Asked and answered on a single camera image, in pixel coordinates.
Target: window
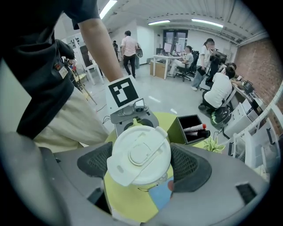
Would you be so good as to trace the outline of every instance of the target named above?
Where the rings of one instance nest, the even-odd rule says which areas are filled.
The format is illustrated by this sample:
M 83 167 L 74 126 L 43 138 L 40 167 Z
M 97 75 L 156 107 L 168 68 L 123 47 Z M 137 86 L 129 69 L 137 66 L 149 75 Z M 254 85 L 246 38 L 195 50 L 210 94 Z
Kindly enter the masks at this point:
M 176 44 L 181 45 L 181 50 L 184 50 L 185 46 L 187 45 L 187 30 L 164 30 L 163 31 L 163 48 L 164 43 L 172 44 L 172 49 L 176 50 Z

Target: beige pants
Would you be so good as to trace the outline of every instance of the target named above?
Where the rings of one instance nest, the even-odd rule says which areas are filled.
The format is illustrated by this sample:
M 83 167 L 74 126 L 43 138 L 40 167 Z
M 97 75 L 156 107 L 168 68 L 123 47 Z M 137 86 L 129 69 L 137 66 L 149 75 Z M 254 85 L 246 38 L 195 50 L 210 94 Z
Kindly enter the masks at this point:
M 181 61 L 175 59 L 173 61 L 173 64 L 172 64 L 172 67 L 171 67 L 171 70 L 170 70 L 169 74 L 173 75 L 175 70 L 176 70 L 176 67 L 185 68 L 185 64 L 183 64 Z
M 91 109 L 83 94 L 74 88 L 68 101 L 55 118 L 35 138 L 39 147 L 52 152 L 82 147 L 80 143 L 94 145 L 104 142 L 107 130 Z

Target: black mesh pad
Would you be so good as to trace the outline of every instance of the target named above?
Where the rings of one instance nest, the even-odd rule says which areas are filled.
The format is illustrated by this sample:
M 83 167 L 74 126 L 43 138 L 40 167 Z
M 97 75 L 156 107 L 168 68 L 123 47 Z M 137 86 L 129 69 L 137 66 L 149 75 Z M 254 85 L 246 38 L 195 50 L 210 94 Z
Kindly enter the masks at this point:
M 107 172 L 107 159 L 112 155 L 112 142 L 88 152 L 77 160 L 77 166 L 90 177 L 103 178 Z
M 171 143 L 171 165 L 174 173 L 174 192 L 193 192 L 211 176 L 210 163 L 178 144 Z

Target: id badge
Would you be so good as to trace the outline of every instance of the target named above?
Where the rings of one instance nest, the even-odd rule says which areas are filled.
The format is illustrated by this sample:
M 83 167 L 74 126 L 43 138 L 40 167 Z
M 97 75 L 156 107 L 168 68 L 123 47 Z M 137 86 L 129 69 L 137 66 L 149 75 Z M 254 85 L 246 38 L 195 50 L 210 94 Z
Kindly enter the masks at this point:
M 59 73 L 60 73 L 61 77 L 64 79 L 65 76 L 68 74 L 68 70 L 67 70 L 65 67 L 62 67 L 62 68 L 59 70 Z

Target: white ceiling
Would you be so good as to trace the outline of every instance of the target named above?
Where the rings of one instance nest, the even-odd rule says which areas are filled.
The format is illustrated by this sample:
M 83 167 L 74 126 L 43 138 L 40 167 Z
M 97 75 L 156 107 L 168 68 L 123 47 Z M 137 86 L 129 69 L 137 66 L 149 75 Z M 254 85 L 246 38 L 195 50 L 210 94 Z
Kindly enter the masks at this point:
M 97 0 L 99 12 L 109 0 Z M 163 29 L 179 28 L 205 31 L 234 44 L 241 44 L 256 36 L 267 36 L 255 15 L 240 0 L 118 0 L 103 18 L 109 32 L 130 23 L 134 19 L 154 22 L 169 19 L 167 24 L 154 25 Z M 192 22 L 203 19 L 222 24 L 219 27 Z M 71 20 L 62 16 L 68 34 L 75 34 Z

